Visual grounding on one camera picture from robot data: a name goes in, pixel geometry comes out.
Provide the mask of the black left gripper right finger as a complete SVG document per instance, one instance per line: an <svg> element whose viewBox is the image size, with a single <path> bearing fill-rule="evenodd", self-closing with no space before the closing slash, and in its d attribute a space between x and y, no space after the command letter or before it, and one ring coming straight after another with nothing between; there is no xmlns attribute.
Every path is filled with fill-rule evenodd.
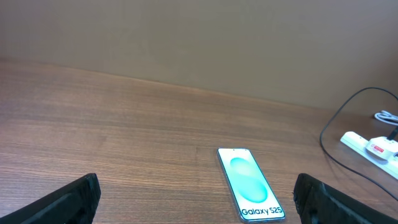
<svg viewBox="0 0 398 224"><path fill-rule="evenodd" d="M298 175L293 195L297 213L305 224L397 224L396 219L308 174Z"/></svg>

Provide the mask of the white power strip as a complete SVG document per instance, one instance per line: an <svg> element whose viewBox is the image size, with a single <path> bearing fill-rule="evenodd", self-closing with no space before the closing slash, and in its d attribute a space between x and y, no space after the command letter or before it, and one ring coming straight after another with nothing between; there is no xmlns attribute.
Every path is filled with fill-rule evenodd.
<svg viewBox="0 0 398 224"><path fill-rule="evenodd" d="M397 155L387 161L375 156L365 148L369 140L363 138L353 131L346 132L341 137L340 141L346 146L350 147L353 151L366 158L368 161L372 162L375 166L397 179Z"/></svg>

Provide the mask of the white charger plug adapter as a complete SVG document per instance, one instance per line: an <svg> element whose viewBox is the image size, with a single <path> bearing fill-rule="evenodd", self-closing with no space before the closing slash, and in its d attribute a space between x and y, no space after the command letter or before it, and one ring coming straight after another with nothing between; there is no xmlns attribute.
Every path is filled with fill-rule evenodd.
<svg viewBox="0 0 398 224"><path fill-rule="evenodd" d="M385 136L370 139L365 148L386 161L397 155L397 141L389 140Z"/></svg>

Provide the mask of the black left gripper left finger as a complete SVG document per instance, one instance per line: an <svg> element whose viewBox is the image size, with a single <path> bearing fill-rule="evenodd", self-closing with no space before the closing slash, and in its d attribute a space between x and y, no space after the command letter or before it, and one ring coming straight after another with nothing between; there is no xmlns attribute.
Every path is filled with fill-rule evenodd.
<svg viewBox="0 0 398 224"><path fill-rule="evenodd" d="M101 197L97 175L86 174L1 218L1 224L93 223Z"/></svg>

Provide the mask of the Galaxy S25 smartphone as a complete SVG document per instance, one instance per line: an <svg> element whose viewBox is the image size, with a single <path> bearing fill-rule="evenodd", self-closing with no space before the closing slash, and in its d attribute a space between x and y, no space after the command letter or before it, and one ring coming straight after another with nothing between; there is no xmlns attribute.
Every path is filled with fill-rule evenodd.
<svg viewBox="0 0 398 224"><path fill-rule="evenodd" d="M249 149L217 149L238 216L244 223L280 222L286 215Z"/></svg>

